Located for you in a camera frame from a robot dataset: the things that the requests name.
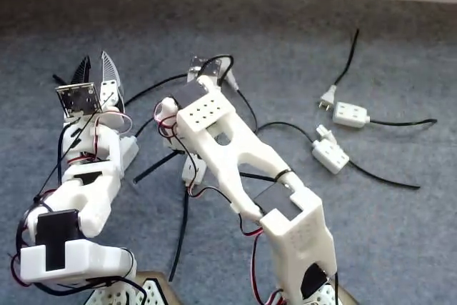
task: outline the power cord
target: power cord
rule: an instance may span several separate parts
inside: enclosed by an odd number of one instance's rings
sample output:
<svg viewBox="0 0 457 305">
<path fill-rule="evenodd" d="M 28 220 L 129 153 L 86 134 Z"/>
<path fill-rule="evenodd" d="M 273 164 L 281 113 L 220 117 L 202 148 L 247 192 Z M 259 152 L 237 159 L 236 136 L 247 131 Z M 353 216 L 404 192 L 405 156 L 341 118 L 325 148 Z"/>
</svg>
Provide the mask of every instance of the power cord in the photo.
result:
<svg viewBox="0 0 457 305">
<path fill-rule="evenodd" d="M 328 91 L 321 96 L 321 100 L 319 101 L 319 107 L 322 107 L 322 106 L 325 107 L 326 111 L 328 111 L 335 104 L 336 85 L 338 85 L 340 83 L 342 78 L 348 72 L 349 67 L 351 66 L 352 58 L 354 57 L 354 52 L 356 50 L 356 45 L 357 45 L 357 39 L 358 39 L 359 32 L 360 31 L 357 29 L 356 33 L 354 34 L 354 37 L 352 38 L 351 50 L 349 51 L 348 61 L 346 62 L 346 65 L 344 66 L 344 70 L 336 78 L 335 82 L 330 86 Z"/>
<path fill-rule="evenodd" d="M 288 122 L 285 122 L 285 121 L 272 121 L 270 123 L 266 123 L 266 124 L 260 126 L 258 128 L 258 131 L 260 132 L 260 131 L 266 129 L 267 127 L 273 126 L 273 125 L 284 125 L 284 126 L 289 126 L 291 128 L 294 128 L 295 130 L 297 130 L 300 133 L 302 133 L 311 143 L 313 143 L 313 139 L 311 138 L 311 136 L 306 131 L 304 131 L 302 128 L 300 128 L 299 126 L 297 126 L 295 124 L 288 123 Z M 352 160 L 349 160 L 349 164 L 352 167 L 354 167 L 356 170 L 360 171 L 361 173 L 363 173 L 363 174 L 365 174 L 367 176 L 370 176 L 371 178 L 373 178 L 373 179 L 375 179 L 377 181 L 383 182 L 385 184 L 389 184 L 389 185 L 392 185 L 392 186 L 399 186 L 399 187 L 403 187 L 403 188 L 406 188 L 406 189 L 419 189 L 420 188 L 420 186 L 418 186 L 418 185 L 404 184 L 404 183 L 401 183 L 401 182 L 388 180 L 388 179 L 382 178 L 380 176 L 377 176 L 375 174 L 372 174 L 369 171 L 367 171 L 367 170 L 363 169 L 362 167 L 360 167 L 358 164 L 356 164 Z"/>
<path fill-rule="evenodd" d="M 438 122 L 438 119 L 424 119 L 423 121 L 405 121 L 400 123 L 392 123 L 390 121 L 377 121 L 375 119 L 370 119 L 371 123 L 380 124 L 380 125 L 387 125 L 387 126 L 414 126 L 414 125 L 421 125 L 421 124 L 435 124 Z"/>
<path fill-rule="evenodd" d="M 124 106 L 130 105 L 134 101 L 136 101 L 139 98 L 141 98 L 142 96 L 144 96 L 146 93 L 152 91 L 153 89 L 156 89 L 159 86 L 162 86 L 163 84 L 166 84 L 167 82 L 170 82 L 170 81 L 173 81 L 173 80 L 177 80 L 177 79 L 186 78 L 186 77 L 187 77 L 187 74 L 179 74 L 179 75 L 175 75 L 175 76 L 169 77 L 167 79 L 164 79 L 164 80 L 162 80 L 162 81 L 160 81 L 160 82 L 148 87 L 147 89 L 144 89 L 143 91 L 135 94 L 134 96 L 132 96 L 128 101 L 125 102 Z"/>
<path fill-rule="evenodd" d="M 344 126 L 351 126 L 353 128 L 362 128 L 367 123 L 388 126 L 414 126 L 421 124 L 434 125 L 438 122 L 438 119 L 427 118 L 422 121 L 406 122 L 379 121 L 377 119 L 372 119 L 368 115 L 367 109 L 364 107 L 339 101 L 336 103 L 335 109 L 333 111 L 333 122 Z"/>
<path fill-rule="evenodd" d="M 244 96 L 244 94 L 241 93 L 240 89 L 236 90 L 236 93 L 239 94 L 239 96 L 243 99 L 244 103 L 247 105 L 247 107 L 249 108 L 249 111 L 251 112 L 252 114 L 252 118 L 254 120 L 254 128 L 253 128 L 253 132 L 255 134 L 258 133 L 258 122 L 257 122 L 257 115 L 256 113 L 254 112 L 254 110 L 252 109 L 252 106 L 250 105 L 248 99 Z"/>
<path fill-rule="evenodd" d="M 310 141 L 311 143 L 314 142 L 314 140 L 311 138 L 311 136 L 308 133 L 306 133 L 306 131 L 304 131 L 301 127 L 299 127 L 295 124 L 292 124 L 292 123 L 288 123 L 286 121 L 270 121 L 269 123 L 265 123 L 264 125 L 261 125 L 258 128 L 258 132 L 260 133 L 260 131 L 262 131 L 272 125 L 284 125 L 284 126 L 289 126 L 291 128 L 294 128 L 295 130 L 300 131 L 300 133 L 303 134 L 308 139 L 308 141 Z"/>
<path fill-rule="evenodd" d="M 187 219 L 189 216 L 189 193 L 184 192 L 184 201 L 183 201 L 183 218 L 181 221 L 181 228 L 179 229 L 179 239 L 178 246 L 176 247 L 176 254 L 173 260 L 173 266 L 171 267 L 169 282 L 172 282 L 174 279 L 174 274 L 176 273 L 176 268 L 178 268 L 179 257 L 181 255 L 181 249 L 184 242 L 184 236 L 186 235 Z"/>
</svg>

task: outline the black cable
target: black cable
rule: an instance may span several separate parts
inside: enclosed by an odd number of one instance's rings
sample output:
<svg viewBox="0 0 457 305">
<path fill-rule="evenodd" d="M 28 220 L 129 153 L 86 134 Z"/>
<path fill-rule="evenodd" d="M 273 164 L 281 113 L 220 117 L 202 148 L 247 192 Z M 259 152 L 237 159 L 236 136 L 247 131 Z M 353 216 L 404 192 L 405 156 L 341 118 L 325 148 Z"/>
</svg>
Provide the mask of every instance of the black cable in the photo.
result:
<svg viewBox="0 0 457 305">
<path fill-rule="evenodd" d="M 57 142 L 57 184 L 62 185 L 62 144 L 64 143 L 64 135 L 70 126 L 75 124 L 79 119 L 71 122 L 70 124 L 63 127 L 59 135 L 59 141 Z"/>
<path fill-rule="evenodd" d="M 140 129 L 138 129 L 138 131 L 136 132 L 135 137 L 138 138 L 138 136 L 141 135 L 141 132 L 143 132 L 143 130 L 144 130 L 144 129 L 149 125 L 149 123 L 151 123 L 153 120 L 154 120 L 154 117 L 151 117 L 150 119 L 148 119 L 147 121 L 145 121 L 144 124 L 140 126 Z"/>
<path fill-rule="evenodd" d="M 372 174 L 370 173 L 369 171 L 363 169 L 362 167 L 360 167 L 359 165 L 357 165 L 355 162 L 353 162 L 352 160 L 349 160 L 349 164 L 354 167 L 355 169 L 357 169 L 358 171 L 362 172 L 363 174 L 367 175 L 367 176 L 370 176 L 371 178 L 375 179 L 375 180 L 378 180 L 380 182 L 383 182 L 385 184 L 389 184 L 389 185 L 392 185 L 392 186 L 399 186 L 399 187 L 404 187 L 406 189 L 412 189 L 412 190 L 417 190 L 417 189 L 420 189 L 420 186 L 418 185 L 410 185 L 410 184 L 403 184 L 401 182 L 397 182 L 397 181 L 392 181 L 392 180 L 388 180 L 388 179 L 385 179 L 385 178 L 381 178 L 380 176 L 377 176 L 375 174 Z"/>
<path fill-rule="evenodd" d="M 292 123 L 287 123 L 285 121 L 271 121 L 269 123 L 265 123 L 264 125 L 261 125 L 258 128 L 258 132 L 260 132 L 261 130 L 264 130 L 265 128 L 267 128 L 267 127 L 269 127 L 271 125 L 290 126 L 291 128 L 294 128 L 295 130 L 300 131 L 311 143 L 313 143 L 313 139 L 311 138 L 311 136 L 309 136 L 309 134 L 307 134 L 306 131 L 304 131 L 301 127 L 299 127 L 299 126 L 297 126 L 295 124 L 292 124 Z"/>
<path fill-rule="evenodd" d="M 338 76 L 338 78 L 336 78 L 336 80 L 335 80 L 335 82 L 333 83 L 333 85 L 337 85 L 338 82 L 341 81 L 341 79 L 343 78 L 343 76 L 345 76 L 345 74 L 346 74 L 346 73 L 348 72 L 348 70 L 349 70 L 349 67 L 351 66 L 352 58 L 354 57 L 354 51 L 356 50 L 358 33 L 359 33 L 359 30 L 357 29 L 357 30 L 356 30 L 356 33 L 354 34 L 354 37 L 352 38 L 351 51 L 349 52 L 348 61 L 346 62 L 346 65 L 345 65 L 345 67 L 344 67 L 344 70 L 341 72 L 341 74 Z"/>
<path fill-rule="evenodd" d="M 254 110 L 252 109 L 252 107 L 251 107 L 251 105 L 250 105 L 248 99 L 246 99 L 246 97 L 244 96 L 244 94 L 242 94 L 240 90 L 238 90 L 238 91 L 236 91 L 236 92 L 240 95 L 240 97 L 243 99 L 244 103 L 245 103 L 245 104 L 247 105 L 247 107 L 249 108 L 249 111 L 251 112 L 252 118 L 253 118 L 253 120 L 254 120 L 254 130 L 253 130 L 253 132 L 254 132 L 255 134 L 257 134 L 257 132 L 258 132 L 258 123 L 257 123 L 257 116 L 256 116 L 256 113 L 255 113 Z"/>
<path fill-rule="evenodd" d="M 218 86 L 222 85 L 222 83 L 224 82 L 227 74 L 229 73 L 231 67 L 233 67 L 233 64 L 235 63 L 235 59 L 233 58 L 232 55 L 227 55 L 227 54 L 222 54 L 222 55 L 215 55 L 213 57 L 211 57 L 210 59 L 207 59 L 202 65 L 201 65 L 201 68 L 199 69 L 199 71 L 197 72 L 197 78 L 203 74 L 203 72 L 205 71 L 205 68 L 213 61 L 215 60 L 219 60 L 219 59 L 230 59 L 230 64 L 227 66 L 226 70 L 224 71 L 224 73 L 221 75 L 221 77 L 217 80 L 217 84 Z"/>
<path fill-rule="evenodd" d="M 173 260 L 173 266 L 171 267 L 169 282 L 172 282 L 174 279 L 174 274 L 176 273 L 176 268 L 178 267 L 179 257 L 181 255 L 181 249 L 183 247 L 184 236 L 186 235 L 186 227 L 187 227 L 187 218 L 189 216 L 189 193 L 186 191 L 184 192 L 184 203 L 183 203 L 183 218 L 181 221 L 181 228 L 179 229 L 179 239 L 178 239 L 178 246 L 176 248 L 176 254 Z"/>
<path fill-rule="evenodd" d="M 243 178 L 250 178 L 250 179 L 257 179 L 257 180 L 276 182 L 275 178 L 271 178 L 270 176 L 263 176 L 263 175 L 252 174 L 252 173 L 245 173 L 244 171 L 240 171 L 240 176 L 242 176 Z"/>
<path fill-rule="evenodd" d="M 179 75 L 175 75 L 170 78 L 164 79 L 164 80 L 158 82 L 157 84 L 154 84 L 154 85 L 148 87 L 147 89 L 144 89 L 143 91 L 132 96 L 128 101 L 125 102 L 124 106 L 128 106 L 129 104 L 133 103 L 138 98 L 141 98 L 144 94 L 148 93 L 149 91 L 152 91 L 153 89 L 155 89 L 163 84 L 166 84 L 167 82 L 170 82 L 170 81 L 173 81 L 176 79 L 186 78 L 186 77 L 187 77 L 187 74 L 179 74 Z"/>
<path fill-rule="evenodd" d="M 298 131 L 300 131 L 311 143 L 313 142 L 311 137 L 302 129 L 300 128 L 299 126 L 297 125 L 294 125 L 294 124 L 290 124 L 290 123 L 286 123 L 286 122 L 282 122 L 282 121 L 272 121 L 271 123 L 267 123 L 267 124 L 264 124 L 262 126 L 260 126 L 258 128 L 258 131 L 260 132 L 260 130 L 263 130 L 265 129 L 267 126 L 270 126 L 270 125 L 273 125 L 273 124 L 282 124 L 282 125 L 286 125 L 286 126 L 290 126 L 292 128 L 295 128 L 297 129 Z M 385 179 L 385 178 L 381 178 L 380 176 L 377 176 L 375 174 L 372 174 L 370 173 L 369 171 L 363 169 L 362 167 L 360 167 L 359 165 L 357 165 L 355 162 L 353 162 L 352 160 L 349 160 L 349 164 L 352 165 L 355 169 L 357 169 L 358 171 L 362 172 L 363 174 L 367 175 L 367 176 L 370 176 L 371 178 L 377 180 L 377 181 L 380 181 L 380 182 L 383 182 L 385 184 L 389 184 L 389 185 L 392 185 L 392 186 L 399 186 L 399 187 L 405 187 L 407 189 L 413 189 L 413 190 L 416 190 L 416 189 L 420 189 L 420 186 L 418 185 L 410 185 L 410 184 L 403 184 L 401 182 L 397 182 L 397 181 L 392 181 L 392 180 L 388 180 L 388 179 Z"/>
<path fill-rule="evenodd" d="M 435 124 L 438 122 L 438 119 L 428 118 L 424 119 L 423 121 L 406 121 L 403 123 L 392 123 L 390 121 L 377 121 L 375 119 L 370 119 L 370 123 L 380 124 L 380 125 L 389 125 L 389 126 L 413 126 L 413 125 L 421 125 L 421 124 Z"/>
<path fill-rule="evenodd" d="M 339 282 L 338 282 L 338 272 L 335 273 L 335 304 L 339 305 L 340 302 L 338 300 L 338 288 L 339 288 Z"/>
<path fill-rule="evenodd" d="M 153 171 L 158 169 L 162 164 L 165 164 L 167 161 L 171 160 L 172 158 L 174 158 L 176 155 L 179 155 L 179 154 L 181 154 L 181 152 L 179 150 L 173 150 L 170 154 L 168 154 L 161 160 L 157 161 L 155 164 L 150 166 L 147 170 L 145 170 L 144 172 L 135 176 L 134 180 L 133 180 L 134 184 L 139 183 L 141 180 L 146 178 L 150 173 L 152 173 Z"/>
</svg>

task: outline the white outlet adapter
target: white outlet adapter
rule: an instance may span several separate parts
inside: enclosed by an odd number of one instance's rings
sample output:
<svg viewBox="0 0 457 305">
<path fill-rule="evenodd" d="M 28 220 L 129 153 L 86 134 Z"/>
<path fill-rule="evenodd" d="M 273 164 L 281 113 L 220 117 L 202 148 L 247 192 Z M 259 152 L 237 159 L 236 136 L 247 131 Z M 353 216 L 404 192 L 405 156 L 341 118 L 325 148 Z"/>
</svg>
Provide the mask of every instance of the white outlet adapter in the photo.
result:
<svg viewBox="0 0 457 305">
<path fill-rule="evenodd" d="M 324 125 L 317 127 L 320 141 L 313 142 L 312 154 L 333 174 L 337 174 L 349 162 L 349 156 L 336 142 L 335 137 Z"/>
<path fill-rule="evenodd" d="M 361 128 L 369 123 L 370 117 L 365 108 L 353 104 L 338 102 L 333 111 L 333 122 L 341 125 Z"/>
</svg>

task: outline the power outlet socket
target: power outlet socket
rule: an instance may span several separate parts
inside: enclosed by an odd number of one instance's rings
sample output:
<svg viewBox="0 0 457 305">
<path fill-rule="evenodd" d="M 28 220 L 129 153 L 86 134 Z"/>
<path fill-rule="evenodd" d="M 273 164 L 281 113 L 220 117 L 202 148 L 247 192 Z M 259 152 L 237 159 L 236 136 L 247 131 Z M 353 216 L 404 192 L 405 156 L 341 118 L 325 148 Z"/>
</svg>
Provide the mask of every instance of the power outlet socket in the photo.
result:
<svg viewBox="0 0 457 305">
<path fill-rule="evenodd" d="M 343 149 L 328 139 L 315 141 L 313 147 L 313 156 L 333 174 L 337 174 L 349 162 L 349 156 Z"/>
<path fill-rule="evenodd" d="M 341 125 L 361 128 L 370 121 L 365 108 L 353 104 L 338 102 L 333 111 L 333 122 Z"/>
</svg>

